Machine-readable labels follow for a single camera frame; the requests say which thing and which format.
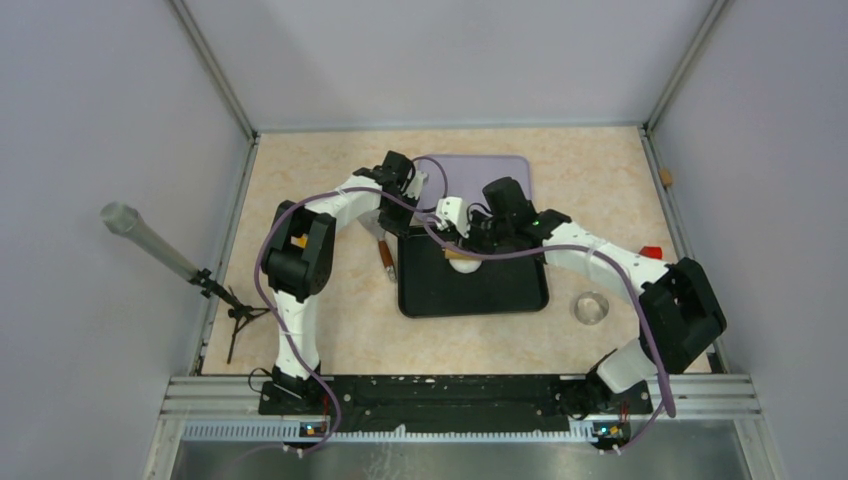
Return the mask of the black baking tray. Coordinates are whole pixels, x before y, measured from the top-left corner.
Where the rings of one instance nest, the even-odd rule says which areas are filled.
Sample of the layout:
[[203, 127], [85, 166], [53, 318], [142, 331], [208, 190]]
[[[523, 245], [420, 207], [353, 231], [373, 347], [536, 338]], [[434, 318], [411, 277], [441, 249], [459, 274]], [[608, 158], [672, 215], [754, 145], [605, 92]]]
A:
[[524, 257], [456, 271], [422, 227], [397, 241], [398, 308], [410, 318], [538, 312], [549, 302], [544, 266]]

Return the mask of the wooden dough roller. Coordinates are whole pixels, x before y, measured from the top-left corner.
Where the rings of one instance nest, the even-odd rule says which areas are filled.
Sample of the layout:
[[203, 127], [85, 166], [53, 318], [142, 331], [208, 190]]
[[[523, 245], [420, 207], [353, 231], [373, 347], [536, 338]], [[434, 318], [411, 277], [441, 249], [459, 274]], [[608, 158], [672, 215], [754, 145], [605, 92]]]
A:
[[445, 248], [443, 250], [444, 257], [448, 260], [467, 260], [468, 257], [451, 249]]

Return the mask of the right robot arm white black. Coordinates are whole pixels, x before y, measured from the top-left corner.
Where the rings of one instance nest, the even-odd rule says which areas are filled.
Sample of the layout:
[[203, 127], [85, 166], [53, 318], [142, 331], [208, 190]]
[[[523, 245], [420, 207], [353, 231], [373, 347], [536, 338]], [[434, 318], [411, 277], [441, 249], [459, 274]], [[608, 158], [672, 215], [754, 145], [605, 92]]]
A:
[[689, 257], [667, 262], [629, 251], [564, 213], [539, 211], [511, 177], [491, 182], [483, 195], [482, 211], [460, 197], [438, 201], [435, 221], [450, 236], [447, 250], [479, 261], [533, 257], [630, 301], [638, 334], [590, 370], [587, 400], [600, 412], [612, 412], [629, 388], [655, 377], [664, 407], [674, 416], [670, 375], [685, 372], [727, 328], [702, 265]]

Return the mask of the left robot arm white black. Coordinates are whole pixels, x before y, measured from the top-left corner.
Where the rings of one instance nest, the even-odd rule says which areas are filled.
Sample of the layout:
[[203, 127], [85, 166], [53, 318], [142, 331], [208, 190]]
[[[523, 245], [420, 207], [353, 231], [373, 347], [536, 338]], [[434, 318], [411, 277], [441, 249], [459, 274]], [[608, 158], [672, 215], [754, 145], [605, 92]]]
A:
[[381, 164], [355, 170], [332, 190], [278, 206], [255, 277], [267, 280], [271, 293], [263, 299], [278, 326], [272, 381], [295, 412], [314, 410], [321, 397], [317, 302], [331, 277], [337, 234], [369, 216], [380, 232], [403, 233], [427, 181], [411, 159], [390, 151]]

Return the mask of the lilac rectangular tray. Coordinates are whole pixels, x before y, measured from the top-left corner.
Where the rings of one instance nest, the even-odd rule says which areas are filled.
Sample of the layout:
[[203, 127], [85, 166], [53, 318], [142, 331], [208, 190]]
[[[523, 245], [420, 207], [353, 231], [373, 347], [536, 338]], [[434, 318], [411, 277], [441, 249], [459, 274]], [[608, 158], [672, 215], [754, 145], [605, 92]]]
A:
[[470, 155], [429, 154], [428, 160], [413, 161], [418, 172], [427, 174], [418, 207], [430, 209], [439, 199], [460, 197], [466, 207], [466, 219], [472, 213], [491, 216], [494, 208], [489, 204], [483, 189], [504, 177], [513, 178], [521, 187], [528, 202], [533, 200], [531, 167], [520, 155]]

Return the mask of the yellow red blue toy block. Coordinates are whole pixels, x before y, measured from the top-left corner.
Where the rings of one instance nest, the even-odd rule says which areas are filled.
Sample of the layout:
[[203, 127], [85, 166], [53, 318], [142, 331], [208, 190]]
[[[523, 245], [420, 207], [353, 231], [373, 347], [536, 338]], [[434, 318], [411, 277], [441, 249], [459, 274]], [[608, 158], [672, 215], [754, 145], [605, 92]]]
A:
[[297, 237], [291, 237], [291, 244], [300, 249], [305, 249], [308, 245], [308, 241], [309, 237], [306, 234]]

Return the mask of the clear glass cup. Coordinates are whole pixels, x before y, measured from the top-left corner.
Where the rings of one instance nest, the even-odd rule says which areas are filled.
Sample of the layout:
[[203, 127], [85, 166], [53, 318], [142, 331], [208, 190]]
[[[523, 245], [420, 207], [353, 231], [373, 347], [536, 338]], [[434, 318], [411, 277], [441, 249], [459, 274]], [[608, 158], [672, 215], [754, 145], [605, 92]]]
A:
[[581, 324], [593, 326], [603, 321], [609, 314], [608, 299], [599, 292], [587, 291], [576, 297], [572, 306], [574, 318]]

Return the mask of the small wooden cork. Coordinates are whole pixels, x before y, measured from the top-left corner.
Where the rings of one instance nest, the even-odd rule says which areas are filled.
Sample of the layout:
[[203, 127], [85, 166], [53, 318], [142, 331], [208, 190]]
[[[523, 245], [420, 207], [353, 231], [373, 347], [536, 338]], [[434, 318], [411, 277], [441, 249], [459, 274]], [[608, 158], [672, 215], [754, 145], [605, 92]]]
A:
[[659, 168], [658, 177], [663, 188], [670, 188], [674, 183], [673, 176], [667, 168]]

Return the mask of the grey microphone on tripod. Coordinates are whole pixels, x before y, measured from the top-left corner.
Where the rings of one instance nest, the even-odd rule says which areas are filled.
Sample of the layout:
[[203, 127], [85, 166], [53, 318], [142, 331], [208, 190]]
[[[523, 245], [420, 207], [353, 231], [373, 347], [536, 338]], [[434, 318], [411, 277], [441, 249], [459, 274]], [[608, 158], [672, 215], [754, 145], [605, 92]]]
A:
[[204, 297], [217, 296], [229, 306], [227, 314], [234, 321], [226, 359], [226, 363], [230, 364], [239, 333], [254, 320], [268, 314], [270, 309], [243, 303], [231, 288], [216, 281], [209, 269], [200, 269], [165, 241], [131, 206], [110, 202], [101, 209], [99, 217], [112, 234], [131, 241], [187, 283], [199, 287]]

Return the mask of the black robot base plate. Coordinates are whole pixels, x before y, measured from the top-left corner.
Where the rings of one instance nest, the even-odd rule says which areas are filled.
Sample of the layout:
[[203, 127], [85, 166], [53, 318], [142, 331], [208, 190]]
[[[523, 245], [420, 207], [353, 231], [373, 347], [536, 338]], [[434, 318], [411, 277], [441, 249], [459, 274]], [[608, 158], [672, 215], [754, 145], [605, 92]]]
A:
[[614, 394], [598, 380], [561, 375], [337, 375], [289, 388], [262, 385], [262, 415], [341, 415], [341, 433], [566, 431], [592, 415], [649, 414], [646, 382]]

